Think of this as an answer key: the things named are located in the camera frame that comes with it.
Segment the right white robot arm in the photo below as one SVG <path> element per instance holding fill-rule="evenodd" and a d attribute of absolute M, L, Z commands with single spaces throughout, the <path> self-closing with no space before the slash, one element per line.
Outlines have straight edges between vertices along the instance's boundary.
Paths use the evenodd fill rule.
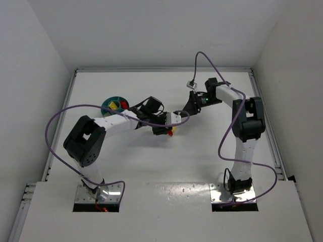
<path fill-rule="evenodd" d="M 242 193 L 252 186 L 251 166 L 257 141 L 265 131 L 263 103 L 260 97 L 248 97 L 243 92 L 209 78 L 205 92 L 191 90 L 183 110 L 190 116 L 201 112 L 203 107 L 225 103 L 232 109 L 229 131 L 236 138 L 235 158 L 232 169 L 226 169 L 229 178 L 224 181 L 230 194 Z"/>

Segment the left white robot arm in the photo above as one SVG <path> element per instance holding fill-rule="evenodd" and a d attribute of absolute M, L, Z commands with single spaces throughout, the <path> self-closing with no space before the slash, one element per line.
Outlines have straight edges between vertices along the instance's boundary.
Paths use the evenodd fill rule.
<path fill-rule="evenodd" d="M 124 108 L 122 115 L 114 114 L 95 119 L 84 115 L 79 118 L 65 139 L 63 147 L 68 155 L 75 160 L 79 171 L 94 182 L 91 184 L 82 179 L 83 185 L 90 194 L 96 194 L 98 184 L 104 183 L 95 161 L 99 156 L 105 138 L 145 126 L 145 124 L 135 121 L 135 118 L 162 125 L 162 127 L 152 128 L 154 135 L 173 134 L 173 128 L 170 125 L 180 123 L 181 118 L 175 113 L 160 111 L 159 108 L 162 105 L 158 99 L 150 96 L 147 100 L 135 106 Z"/>

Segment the long yellow lego brick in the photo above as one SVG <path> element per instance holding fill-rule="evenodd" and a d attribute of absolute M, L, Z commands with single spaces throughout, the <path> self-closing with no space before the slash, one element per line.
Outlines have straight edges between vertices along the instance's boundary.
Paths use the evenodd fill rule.
<path fill-rule="evenodd" d="M 108 104 L 108 107 L 111 110 L 119 110 L 119 109 L 121 109 L 120 102 L 117 101 L 117 100 L 110 101 L 109 104 Z"/>

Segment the small red lego brick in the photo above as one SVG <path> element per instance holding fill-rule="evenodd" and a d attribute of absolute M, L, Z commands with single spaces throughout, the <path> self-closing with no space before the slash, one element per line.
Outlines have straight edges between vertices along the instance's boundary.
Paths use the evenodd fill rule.
<path fill-rule="evenodd" d="M 128 103 L 126 101 L 120 101 L 120 105 L 122 109 L 128 109 Z"/>

